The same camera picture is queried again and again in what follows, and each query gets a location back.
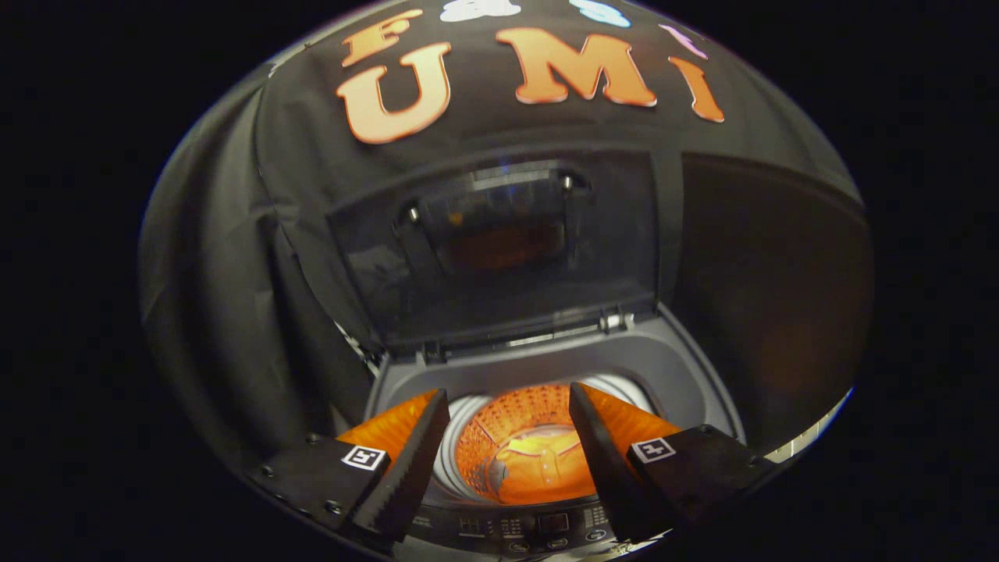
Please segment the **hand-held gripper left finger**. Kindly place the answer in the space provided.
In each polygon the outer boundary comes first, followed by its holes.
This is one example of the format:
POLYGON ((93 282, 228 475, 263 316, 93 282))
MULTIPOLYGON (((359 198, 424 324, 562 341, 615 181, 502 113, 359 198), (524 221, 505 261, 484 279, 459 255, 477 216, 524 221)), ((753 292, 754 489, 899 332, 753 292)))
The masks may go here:
POLYGON ((338 538, 399 543, 421 506, 449 422, 447 392, 432 389, 337 437, 307 436, 247 477, 279 506, 338 538))

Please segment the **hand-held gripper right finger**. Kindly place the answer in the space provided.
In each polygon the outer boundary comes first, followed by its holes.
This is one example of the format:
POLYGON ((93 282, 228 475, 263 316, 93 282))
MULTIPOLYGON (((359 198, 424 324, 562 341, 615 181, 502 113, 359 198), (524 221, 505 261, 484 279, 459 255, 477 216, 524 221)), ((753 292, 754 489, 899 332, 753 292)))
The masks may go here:
POLYGON ((568 411, 620 541, 692 532, 781 473, 713 425, 682 429, 585 383, 570 384, 568 411))

